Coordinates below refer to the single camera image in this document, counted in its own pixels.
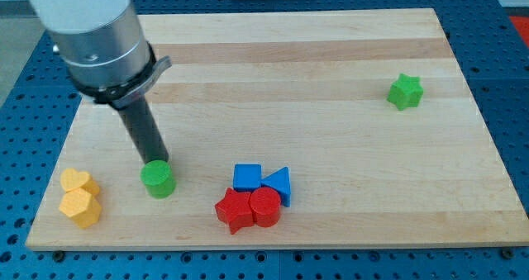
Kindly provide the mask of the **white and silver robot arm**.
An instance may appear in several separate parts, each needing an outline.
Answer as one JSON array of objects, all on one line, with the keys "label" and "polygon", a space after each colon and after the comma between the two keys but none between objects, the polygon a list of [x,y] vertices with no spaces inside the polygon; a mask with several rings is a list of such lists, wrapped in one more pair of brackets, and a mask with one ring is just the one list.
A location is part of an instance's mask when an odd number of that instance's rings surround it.
[{"label": "white and silver robot arm", "polygon": [[132,0],[29,0],[74,86],[116,109],[142,98],[170,67],[146,40]]}]

